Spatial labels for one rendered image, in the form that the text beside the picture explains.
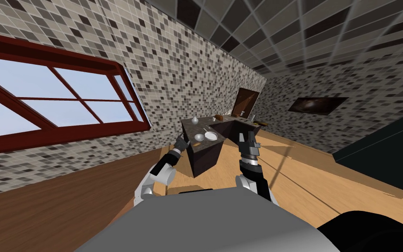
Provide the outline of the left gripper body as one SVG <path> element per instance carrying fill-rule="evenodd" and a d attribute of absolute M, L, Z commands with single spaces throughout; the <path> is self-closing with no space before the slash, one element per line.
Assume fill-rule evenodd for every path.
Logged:
<path fill-rule="evenodd" d="M 174 144 L 174 149 L 179 152 L 183 152 L 188 147 L 188 142 L 185 142 L 184 138 L 178 137 Z"/>

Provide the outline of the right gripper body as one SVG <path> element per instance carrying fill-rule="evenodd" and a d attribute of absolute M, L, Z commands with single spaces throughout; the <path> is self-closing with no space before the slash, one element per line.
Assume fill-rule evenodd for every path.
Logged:
<path fill-rule="evenodd" d="M 257 142 L 238 142 L 239 152 L 241 156 L 251 156 L 257 157 L 260 156 L 259 148 L 261 147 L 260 143 Z"/>

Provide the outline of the dark stone kitchen counter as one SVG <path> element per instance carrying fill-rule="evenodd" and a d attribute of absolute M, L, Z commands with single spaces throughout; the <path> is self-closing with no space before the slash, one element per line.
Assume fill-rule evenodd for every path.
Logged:
<path fill-rule="evenodd" d="M 186 151 L 194 178 L 216 165 L 223 142 L 226 139 L 237 144 L 239 133 L 246 133 L 247 141 L 249 131 L 254 131 L 254 134 L 257 135 L 261 129 L 260 125 L 255 125 L 250 120 L 229 115 L 223 115 L 223 121 L 213 121 L 212 117 L 198 119 L 197 125 L 192 124 L 191 119 L 181 120 L 184 139 L 191 142 Z M 218 139 L 216 141 L 204 139 L 199 146 L 192 146 L 197 143 L 194 139 L 196 134 L 205 134 L 208 131 L 217 133 Z"/>

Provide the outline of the brown wooden door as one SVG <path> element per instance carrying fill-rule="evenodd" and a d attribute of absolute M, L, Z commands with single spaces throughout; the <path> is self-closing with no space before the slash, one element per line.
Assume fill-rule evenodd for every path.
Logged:
<path fill-rule="evenodd" d="M 257 91 L 252 91 L 242 87 L 239 88 L 231 114 L 238 115 L 242 118 L 248 118 L 259 94 L 260 93 Z"/>

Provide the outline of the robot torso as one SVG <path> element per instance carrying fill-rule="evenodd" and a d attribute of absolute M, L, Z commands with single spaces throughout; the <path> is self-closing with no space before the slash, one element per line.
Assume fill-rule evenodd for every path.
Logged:
<path fill-rule="evenodd" d="M 146 199 L 75 252 L 339 252 L 319 230 L 243 188 Z"/>

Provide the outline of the red framed window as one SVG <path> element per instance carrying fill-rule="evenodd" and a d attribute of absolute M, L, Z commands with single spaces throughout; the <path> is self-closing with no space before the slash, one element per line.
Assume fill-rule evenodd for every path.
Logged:
<path fill-rule="evenodd" d="M 0 35 L 0 153 L 150 129 L 121 64 Z"/>

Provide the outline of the dark green cabinet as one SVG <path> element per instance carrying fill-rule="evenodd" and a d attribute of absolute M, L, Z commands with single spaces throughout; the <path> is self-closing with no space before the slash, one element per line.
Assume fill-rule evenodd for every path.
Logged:
<path fill-rule="evenodd" d="M 403 117 L 333 157 L 340 165 L 403 190 Z"/>

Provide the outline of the dark wall picture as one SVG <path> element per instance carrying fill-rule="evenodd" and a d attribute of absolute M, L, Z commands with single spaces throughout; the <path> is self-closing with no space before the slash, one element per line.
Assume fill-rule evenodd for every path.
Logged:
<path fill-rule="evenodd" d="M 297 98 L 288 111 L 326 116 L 347 100 L 348 97 Z"/>

